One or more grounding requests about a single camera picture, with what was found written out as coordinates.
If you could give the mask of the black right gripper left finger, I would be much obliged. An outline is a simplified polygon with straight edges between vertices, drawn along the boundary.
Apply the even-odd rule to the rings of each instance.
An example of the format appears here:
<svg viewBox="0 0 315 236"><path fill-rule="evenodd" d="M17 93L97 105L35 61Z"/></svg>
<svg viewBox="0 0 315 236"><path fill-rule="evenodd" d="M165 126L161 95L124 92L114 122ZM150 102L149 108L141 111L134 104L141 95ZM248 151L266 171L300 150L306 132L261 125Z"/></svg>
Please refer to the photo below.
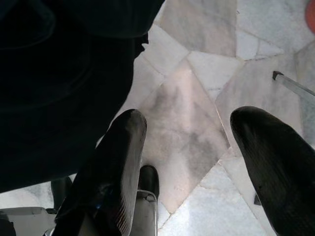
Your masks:
<svg viewBox="0 0 315 236"><path fill-rule="evenodd" d="M130 234L146 131L146 119L136 109L112 122L56 215L56 236L77 236L84 222L88 236Z"/></svg>

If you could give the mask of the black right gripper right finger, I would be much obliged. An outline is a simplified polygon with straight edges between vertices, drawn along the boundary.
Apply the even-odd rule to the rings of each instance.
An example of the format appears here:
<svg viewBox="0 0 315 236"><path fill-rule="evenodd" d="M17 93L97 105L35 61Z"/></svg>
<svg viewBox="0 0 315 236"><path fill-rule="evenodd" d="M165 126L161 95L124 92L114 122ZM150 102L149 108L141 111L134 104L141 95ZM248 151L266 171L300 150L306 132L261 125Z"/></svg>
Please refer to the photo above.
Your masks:
<svg viewBox="0 0 315 236"><path fill-rule="evenodd" d="M315 234L315 150L267 111L243 106L230 126L264 212L278 236Z"/></svg>

